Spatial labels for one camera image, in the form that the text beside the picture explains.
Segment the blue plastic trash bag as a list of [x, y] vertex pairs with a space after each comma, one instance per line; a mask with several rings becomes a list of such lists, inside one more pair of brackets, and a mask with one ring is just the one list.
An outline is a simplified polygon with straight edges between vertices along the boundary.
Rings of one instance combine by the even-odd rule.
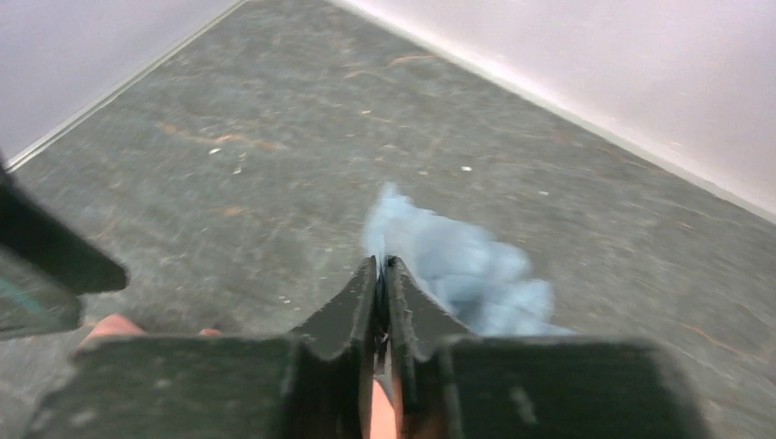
[[552, 285], [533, 274], [528, 254], [481, 226], [422, 209], [394, 183], [383, 186], [362, 234], [380, 271], [403, 262], [420, 290], [486, 337], [565, 336], [551, 322]]

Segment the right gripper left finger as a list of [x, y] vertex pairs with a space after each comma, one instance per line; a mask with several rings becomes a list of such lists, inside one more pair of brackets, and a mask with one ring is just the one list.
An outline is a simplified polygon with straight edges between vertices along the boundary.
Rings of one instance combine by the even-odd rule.
[[95, 337], [27, 438], [365, 438], [377, 263], [274, 336]]

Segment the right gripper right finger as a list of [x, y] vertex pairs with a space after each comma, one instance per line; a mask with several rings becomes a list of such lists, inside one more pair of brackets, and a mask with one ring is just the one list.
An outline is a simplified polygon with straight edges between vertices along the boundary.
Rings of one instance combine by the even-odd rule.
[[708, 438], [676, 360], [644, 338], [481, 337], [384, 266], [401, 438]]

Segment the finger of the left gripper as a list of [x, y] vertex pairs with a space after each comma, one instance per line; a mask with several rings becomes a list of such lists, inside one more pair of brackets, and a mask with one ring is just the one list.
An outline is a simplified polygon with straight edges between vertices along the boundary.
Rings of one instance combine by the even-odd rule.
[[1, 339], [73, 331], [85, 294], [124, 290], [120, 263], [41, 207], [1, 168]]

